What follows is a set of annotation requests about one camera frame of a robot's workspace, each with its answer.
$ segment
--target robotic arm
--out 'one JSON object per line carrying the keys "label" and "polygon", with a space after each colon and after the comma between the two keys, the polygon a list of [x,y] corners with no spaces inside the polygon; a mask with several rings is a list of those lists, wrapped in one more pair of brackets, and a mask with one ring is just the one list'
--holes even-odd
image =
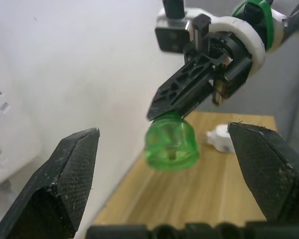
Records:
{"label": "robotic arm", "polygon": [[209,95],[219,105],[256,74],[266,53],[299,32],[299,4],[290,16],[271,9],[272,0],[247,0],[233,16],[217,17],[183,0],[163,0],[155,29],[164,52],[184,54],[185,65],[161,85],[148,119],[167,112],[188,115]]}

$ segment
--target black mount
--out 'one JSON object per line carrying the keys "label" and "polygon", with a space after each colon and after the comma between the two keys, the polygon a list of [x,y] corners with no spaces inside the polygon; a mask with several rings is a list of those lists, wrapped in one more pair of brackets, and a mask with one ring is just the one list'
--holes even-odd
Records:
{"label": "black mount", "polygon": [[157,90],[148,119],[167,112],[185,117],[210,94],[215,83],[222,83],[218,93],[225,99],[246,82],[252,67],[252,55],[231,32],[208,32],[210,18],[199,15],[193,20],[196,41],[187,44],[185,65]]}
{"label": "black mount", "polygon": [[221,223],[186,224],[182,230],[160,225],[149,231],[145,225],[92,226],[86,239],[299,239],[299,223],[248,222],[245,227]]}
{"label": "black mount", "polygon": [[163,5],[168,19],[185,17],[184,0],[163,0]]}

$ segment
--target green ring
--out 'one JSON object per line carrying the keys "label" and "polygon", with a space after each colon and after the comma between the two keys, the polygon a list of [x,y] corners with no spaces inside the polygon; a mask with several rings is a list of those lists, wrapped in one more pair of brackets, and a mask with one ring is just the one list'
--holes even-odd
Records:
{"label": "green ring", "polygon": [[261,8],[264,13],[266,26],[267,26],[267,50],[269,50],[274,43],[274,21],[271,7],[266,0],[246,0],[242,3],[233,13],[233,16],[237,16],[238,12],[247,4],[253,3]]}

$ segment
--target white plastic part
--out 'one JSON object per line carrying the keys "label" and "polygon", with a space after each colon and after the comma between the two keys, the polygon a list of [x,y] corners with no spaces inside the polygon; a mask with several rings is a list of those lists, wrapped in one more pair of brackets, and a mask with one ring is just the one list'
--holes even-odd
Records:
{"label": "white plastic part", "polygon": [[33,160],[40,150],[41,142],[0,50],[0,183]]}
{"label": "white plastic part", "polygon": [[209,25],[209,31],[231,31],[243,42],[249,53],[252,54],[253,60],[253,66],[248,77],[254,75],[265,62],[264,43],[248,22],[232,16],[214,17]]}
{"label": "white plastic part", "polygon": [[206,141],[220,152],[235,153],[234,145],[227,131],[226,124],[220,124],[213,131],[207,132]]}

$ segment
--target green bottle cap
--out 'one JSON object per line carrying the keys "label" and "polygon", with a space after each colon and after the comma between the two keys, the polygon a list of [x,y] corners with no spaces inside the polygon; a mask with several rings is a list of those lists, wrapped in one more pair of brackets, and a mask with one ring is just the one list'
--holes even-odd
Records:
{"label": "green bottle cap", "polygon": [[176,113],[164,114],[151,124],[145,151],[150,167],[166,171],[191,167],[199,158],[194,129]]}

